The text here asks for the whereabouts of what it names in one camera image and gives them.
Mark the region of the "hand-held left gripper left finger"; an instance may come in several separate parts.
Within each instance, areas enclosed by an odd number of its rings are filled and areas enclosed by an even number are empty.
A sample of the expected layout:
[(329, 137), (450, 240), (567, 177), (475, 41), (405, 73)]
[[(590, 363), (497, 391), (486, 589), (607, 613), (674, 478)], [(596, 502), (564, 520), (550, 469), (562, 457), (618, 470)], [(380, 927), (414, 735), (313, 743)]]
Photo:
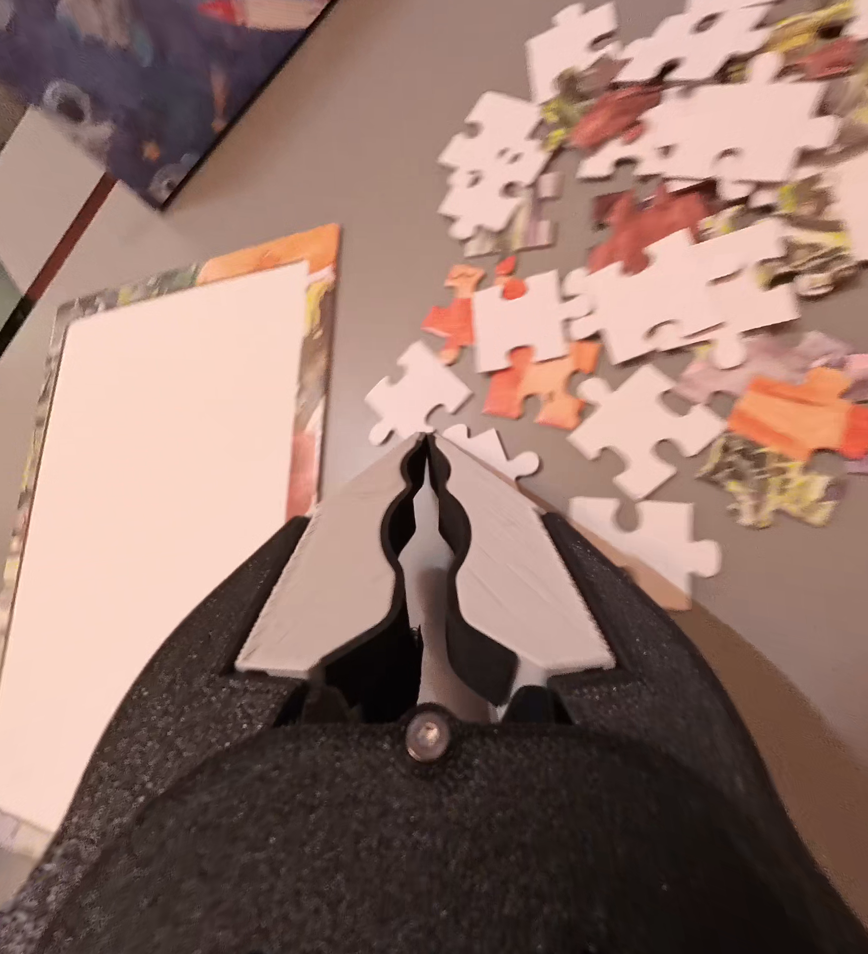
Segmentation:
[(395, 620), (427, 450), (423, 434), (400, 442), (316, 507), (237, 656), (238, 672), (307, 678)]

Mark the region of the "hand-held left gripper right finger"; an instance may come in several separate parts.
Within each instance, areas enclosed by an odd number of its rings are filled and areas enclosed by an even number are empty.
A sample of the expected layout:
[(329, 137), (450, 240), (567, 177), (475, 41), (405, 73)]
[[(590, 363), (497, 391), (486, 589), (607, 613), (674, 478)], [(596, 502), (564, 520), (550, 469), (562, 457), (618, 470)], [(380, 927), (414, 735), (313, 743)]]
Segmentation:
[(492, 706), (553, 677), (609, 671), (616, 658), (545, 518), (511, 483), (455, 444), (427, 440), (441, 537), (451, 667)]

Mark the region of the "white-backed jigsaw piece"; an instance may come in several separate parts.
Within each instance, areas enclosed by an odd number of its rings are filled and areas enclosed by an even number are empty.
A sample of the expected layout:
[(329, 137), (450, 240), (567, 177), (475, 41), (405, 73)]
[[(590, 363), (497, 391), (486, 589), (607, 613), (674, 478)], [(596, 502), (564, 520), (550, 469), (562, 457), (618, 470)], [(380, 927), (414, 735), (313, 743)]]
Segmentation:
[(446, 583), (453, 554), (440, 535), (438, 499), (426, 478), (414, 498), (416, 531), (400, 562), (409, 621), (423, 642), (418, 703), (438, 704), (457, 719), (492, 723), (495, 709), (455, 673), (446, 643)]

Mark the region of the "animal jigsaw puzzle board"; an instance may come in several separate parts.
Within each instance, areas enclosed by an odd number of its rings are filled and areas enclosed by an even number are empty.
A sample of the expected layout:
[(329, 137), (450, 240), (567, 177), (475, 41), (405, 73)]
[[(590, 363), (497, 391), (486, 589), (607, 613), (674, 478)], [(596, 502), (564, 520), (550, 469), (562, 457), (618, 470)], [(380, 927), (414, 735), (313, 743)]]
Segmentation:
[(1, 849), (46, 849), (165, 638), (317, 502), (341, 235), (60, 306), (0, 587)]

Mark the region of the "pile of jigsaw pieces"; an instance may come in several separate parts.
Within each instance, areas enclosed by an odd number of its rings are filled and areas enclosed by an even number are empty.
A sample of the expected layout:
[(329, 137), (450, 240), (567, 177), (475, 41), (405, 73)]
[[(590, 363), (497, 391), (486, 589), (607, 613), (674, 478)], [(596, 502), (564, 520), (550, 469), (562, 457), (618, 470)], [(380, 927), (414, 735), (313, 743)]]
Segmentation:
[(659, 446), (706, 451), (697, 478), (748, 529), (827, 525), (816, 453), (868, 474), (868, 352), (789, 331), (868, 266), (868, 2), (771, 24), (775, 5), (687, 2), (622, 46), (612, 3), (574, 4), (529, 39), (528, 98), (483, 93), (438, 159), (440, 216), (494, 277), (453, 266), (421, 325), (439, 353), (412, 343), (365, 398), (374, 445), (464, 405), (463, 353), (483, 414), (536, 400), (584, 460), (620, 459), (621, 498), (568, 516), (672, 611), (722, 558), (692, 505), (654, 498), (675, 473)]

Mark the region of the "space jigsaw puzzle board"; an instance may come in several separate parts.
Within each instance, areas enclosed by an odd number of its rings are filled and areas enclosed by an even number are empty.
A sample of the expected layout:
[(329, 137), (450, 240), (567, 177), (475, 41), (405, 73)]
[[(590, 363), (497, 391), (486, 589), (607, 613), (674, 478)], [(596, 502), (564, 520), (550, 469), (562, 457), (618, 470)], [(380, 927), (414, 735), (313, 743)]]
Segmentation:
[(0, 81), (155, 209), (327, 1), (0, 1)]

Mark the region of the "grey desk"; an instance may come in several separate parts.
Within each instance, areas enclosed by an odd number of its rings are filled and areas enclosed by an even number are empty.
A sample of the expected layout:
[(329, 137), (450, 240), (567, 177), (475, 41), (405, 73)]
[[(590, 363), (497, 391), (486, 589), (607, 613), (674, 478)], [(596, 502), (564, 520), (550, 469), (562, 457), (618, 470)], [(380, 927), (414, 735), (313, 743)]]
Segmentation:
[[(60, 304), (285, 234), (343, 230), (326, 493), (380, 456), (366, 392), (419, 337), (457, 259), (437, 158), (487, 90), (527, 92), (523, 45), (564, 2), (339, 2), (165, 214), (117, 186), (0, 359), (0, 585)], [(738, 527), (679, 469), (723, 566), (681, 619), (755, 735), (799, 830), (868, 924), (868, 476), (825, 529)]]

